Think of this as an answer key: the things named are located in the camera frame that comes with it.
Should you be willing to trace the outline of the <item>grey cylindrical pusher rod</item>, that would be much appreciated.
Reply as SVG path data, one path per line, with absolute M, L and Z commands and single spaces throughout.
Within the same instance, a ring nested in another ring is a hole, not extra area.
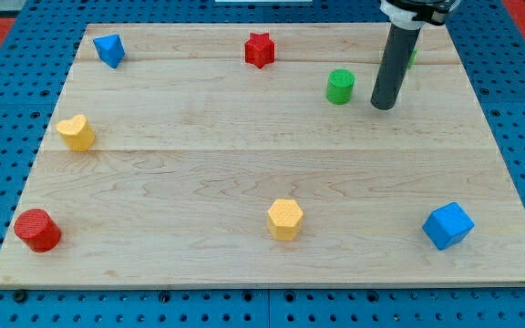
M 375 108 L 389 110 L 396 104 L 419 34 L 419 29 L 391 25 L 371 95 Z

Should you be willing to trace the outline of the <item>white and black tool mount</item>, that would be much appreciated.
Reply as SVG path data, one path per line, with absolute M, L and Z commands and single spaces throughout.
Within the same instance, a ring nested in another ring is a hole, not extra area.
M 425 24 L 443 26 L 461 5 L 461 0 L 381 0 L 379 9 L 390 22 L 405 30 Z

